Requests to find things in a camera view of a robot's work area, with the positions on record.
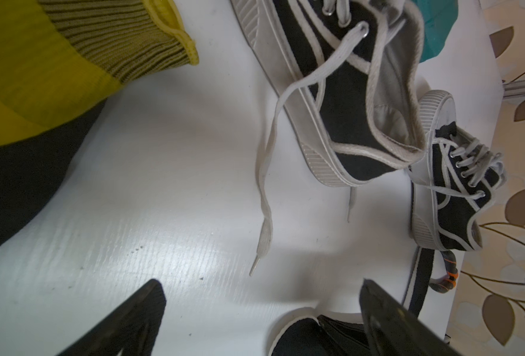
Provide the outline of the orange black pliers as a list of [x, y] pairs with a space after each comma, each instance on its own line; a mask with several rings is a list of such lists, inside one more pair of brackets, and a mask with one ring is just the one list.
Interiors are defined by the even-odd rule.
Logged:
[[431, 279], [429, 287], [434, 292], [445, 294], [455, 289], [459, 273], [454, 253], [451, 251], [441, 251], [441, 255], [445, 264], [446, 274], [439, 279]]

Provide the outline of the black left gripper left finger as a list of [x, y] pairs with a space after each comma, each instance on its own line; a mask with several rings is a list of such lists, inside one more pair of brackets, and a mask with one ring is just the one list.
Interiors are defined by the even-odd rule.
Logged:
[[161, 283], [148, 280], [62, 355], [151, 355], [166, 299]]

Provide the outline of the green plastic tool case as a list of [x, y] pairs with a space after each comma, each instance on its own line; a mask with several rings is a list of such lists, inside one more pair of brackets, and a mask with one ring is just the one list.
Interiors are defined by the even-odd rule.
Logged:
[[420, 62], [437, 57], [458, 19], [457, 0], [413, 0], [424, 19], [424, 47]]

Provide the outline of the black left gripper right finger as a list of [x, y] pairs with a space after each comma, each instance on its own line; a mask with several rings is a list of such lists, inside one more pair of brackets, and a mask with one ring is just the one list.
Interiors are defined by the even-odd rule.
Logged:
[[375, 281], [360, 289], [363, 326], [372, 355], [447, 356], [458, 353]]

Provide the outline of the black insole on table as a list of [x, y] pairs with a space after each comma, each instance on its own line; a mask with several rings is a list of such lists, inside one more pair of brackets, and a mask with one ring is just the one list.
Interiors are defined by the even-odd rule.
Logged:
[[418, 247], [412, 261], [402, 306], [416, 317], [424, 305], [433, 273], [434, 251]]

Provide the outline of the black insole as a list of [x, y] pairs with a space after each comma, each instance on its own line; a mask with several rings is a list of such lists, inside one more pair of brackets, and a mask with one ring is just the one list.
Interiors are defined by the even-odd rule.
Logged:
[[424, 305], [433, 273], [434, 251], [418, 247], [412, 261], [402, 306], [416, 317]]
[[363, 324], [308, 315], [288, 322], [273, 340], [268, 354], [360, 356], [372, 353]]

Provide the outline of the yellow black work glove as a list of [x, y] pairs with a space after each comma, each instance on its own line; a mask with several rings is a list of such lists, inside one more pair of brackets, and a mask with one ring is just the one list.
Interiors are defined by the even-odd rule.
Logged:
[[0, 1], [0, 246], [52, 199], [110, 96], [198, 61], [173, 1]]

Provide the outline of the black white sneaker with laces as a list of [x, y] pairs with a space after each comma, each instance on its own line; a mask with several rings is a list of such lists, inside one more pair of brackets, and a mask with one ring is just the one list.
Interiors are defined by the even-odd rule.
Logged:
[[418, 162], [427, 147], [415, 77], [424, 19], [413, 1], [233, 1], [243, 35], [277, 93], [257, 185], [265, 192], [286, 114], [307, 166], [356, 187]]

